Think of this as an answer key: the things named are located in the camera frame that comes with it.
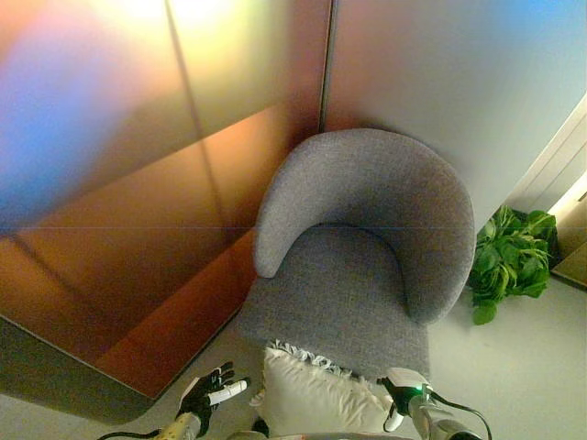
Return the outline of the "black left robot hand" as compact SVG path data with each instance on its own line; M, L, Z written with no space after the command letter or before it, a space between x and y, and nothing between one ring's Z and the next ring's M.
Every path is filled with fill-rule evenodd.
M194 379L184 391L176 417L185 413L196 416L201 423L208 421L220 402L224 402L246 390L251 379L233 380L234 364L229 361L214 368L202 378Z

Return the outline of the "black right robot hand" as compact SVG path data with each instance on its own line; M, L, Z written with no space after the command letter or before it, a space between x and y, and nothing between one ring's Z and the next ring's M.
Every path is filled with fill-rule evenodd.
M420 373L409 368L389 368L384 377L376 380L392 398L392 405L384 422L383 429L390 433L396 430L405 416L410 416L409 402L414 397L424 395L429 381Z

